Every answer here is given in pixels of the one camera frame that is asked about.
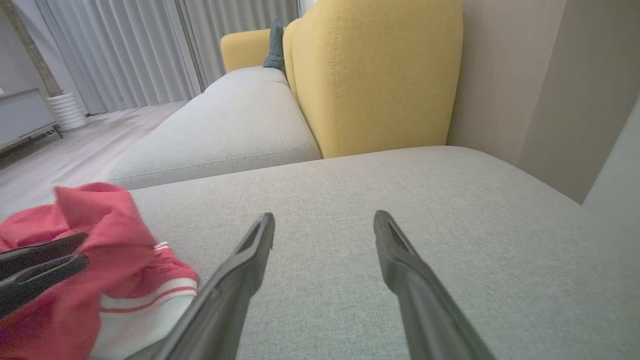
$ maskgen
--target sofa armrest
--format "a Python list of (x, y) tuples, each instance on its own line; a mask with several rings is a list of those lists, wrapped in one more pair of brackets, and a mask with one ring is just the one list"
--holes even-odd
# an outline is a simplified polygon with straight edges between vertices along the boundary
[(227, 72), (262, 65), (269, 55), (270, 29), (225, 35), (220, 40)]

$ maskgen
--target curtain fold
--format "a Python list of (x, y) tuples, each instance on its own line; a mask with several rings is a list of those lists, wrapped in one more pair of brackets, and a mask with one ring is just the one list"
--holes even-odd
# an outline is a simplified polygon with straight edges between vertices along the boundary
[(298, 0), (178, 0), (192, 31), (192, 43), (204, 85), (225, 74), (222, 36), (268, 29), (275, 19), (284, 26), (298, 18)]
[(222, 36), (298, 0), (36, 0), (90, 113), (190, 100), (224, 75)]

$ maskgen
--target red stripe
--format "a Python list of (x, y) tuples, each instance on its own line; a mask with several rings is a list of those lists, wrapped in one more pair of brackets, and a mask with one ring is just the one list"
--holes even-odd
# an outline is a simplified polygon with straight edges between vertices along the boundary
[(162, 294), (156, 296), (156, 298), (154, 300), (152, 300), (151, 302), (144, 304), (144, 305), (140, 305), (138, 307), (130, 307), (128, 309), (105, 309), (105, 308), (101, 308), (100, 312), (101, 313), (113, 313), (113, 314), (123, 314), (123, 313), (132, 313), (134, 311), (139, 311), (142, 309), (146, 309), (149, 306), (153, 305), (156, 301), (160, 300), (161, 297), (164, 297), (166, 295), (169, 295), (171, 293), (175, 293), (178, 291), (184, 291), (184, 290), (193, 290), (196, 291), (196, 288), (194, 288), (193, 286), (182, 286), (180, 288), (173, 288), (173, 289), (169, 289), (165, 292), (163, 292)]

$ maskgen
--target sofa seat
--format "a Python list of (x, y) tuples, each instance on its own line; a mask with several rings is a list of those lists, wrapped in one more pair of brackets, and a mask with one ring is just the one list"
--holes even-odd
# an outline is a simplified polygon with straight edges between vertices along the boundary
[(137, 189), (320, 158), (282, 71), (249, 68), (223, 76), (165, 120), (109, 181)]
[(400, 149), (131, 193), (157, 241), (202, 282), (258, 214), (273, 212), (273, 250), (240, 360), (409, 358), (378, 263), (378, 209), (394, 216), (497, 359), (640, 357), (640, 241), (482, 152)]

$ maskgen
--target beige wall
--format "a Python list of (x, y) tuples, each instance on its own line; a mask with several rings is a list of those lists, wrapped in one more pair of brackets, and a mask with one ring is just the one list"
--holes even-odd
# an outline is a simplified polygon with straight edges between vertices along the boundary
[(639, 64), (640, 1), (569, 0), (516, 165), (582, 203), (640, 94)]
[(449, 143), (582, 202), (640, 93), (640, 1), (463, 0)]
[(565, 0), (463, 0), (465, 37), (449, 143), (515, 163)]

